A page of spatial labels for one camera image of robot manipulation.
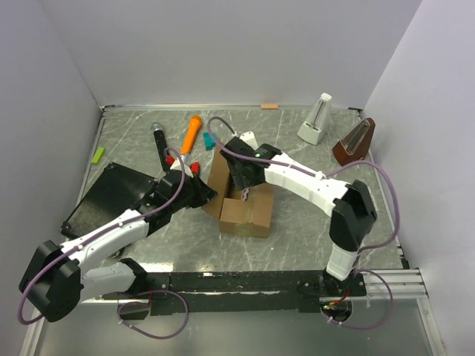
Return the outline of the brown cardboard express box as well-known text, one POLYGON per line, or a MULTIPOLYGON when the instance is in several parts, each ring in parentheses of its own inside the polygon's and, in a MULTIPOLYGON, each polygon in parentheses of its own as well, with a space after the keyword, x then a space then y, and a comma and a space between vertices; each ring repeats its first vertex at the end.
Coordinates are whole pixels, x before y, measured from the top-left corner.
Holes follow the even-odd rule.
POLYGON ((217 196, 202 209, 219 222, 222 233, 267 238, 270 234, 275 192, 271 185, 250 188, 247 201, 234 186, 226 160, 215 148, 207 185, 217 196))

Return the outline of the red black utility knife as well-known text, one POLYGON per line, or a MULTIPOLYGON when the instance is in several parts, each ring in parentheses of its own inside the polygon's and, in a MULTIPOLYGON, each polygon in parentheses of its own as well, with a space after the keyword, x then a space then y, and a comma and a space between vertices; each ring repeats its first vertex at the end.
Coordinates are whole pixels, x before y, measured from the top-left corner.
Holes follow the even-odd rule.
POLYGON ((200 163, 199 162, 193 162, 192 164, 190 164, 189 168, 190 168, 191 173, 193 174, 193 176, 195 176, 195 177, 200 176, 200 163))

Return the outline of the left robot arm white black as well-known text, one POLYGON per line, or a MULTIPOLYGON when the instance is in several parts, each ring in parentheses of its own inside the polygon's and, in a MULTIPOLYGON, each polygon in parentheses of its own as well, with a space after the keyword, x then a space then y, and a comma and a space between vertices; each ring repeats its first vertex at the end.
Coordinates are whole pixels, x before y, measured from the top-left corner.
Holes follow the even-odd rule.
POLYGON ((147 286, 147 274, 139 263, 124 259, 107 268, 96 264, 161 229, 179 210, 200 208, 216 195, 196 175, 169 172, 104 226, 61 245, 51 240, 39 245, 20 282, 19 304, 30 301, 41 316, 56 322, 79 303, 101 294, 124 292, 130 298, 140 297, 147 286))

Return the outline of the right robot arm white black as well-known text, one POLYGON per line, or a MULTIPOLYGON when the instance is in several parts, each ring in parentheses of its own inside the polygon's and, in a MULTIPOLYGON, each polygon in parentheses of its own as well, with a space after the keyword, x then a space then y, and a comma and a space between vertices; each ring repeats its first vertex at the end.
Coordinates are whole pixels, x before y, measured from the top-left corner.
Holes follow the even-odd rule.
POLYGON ((253 188, 264 183, 290 191, 320 208, 330 217, 332 252, 324 270, 324 287, 332 295, 343 294, 363 239, 377 220, 368 187, 332 179, 293 160, 280 149, 262 144, 253 148, 233 137, 221 149, 235 186, 253 188))

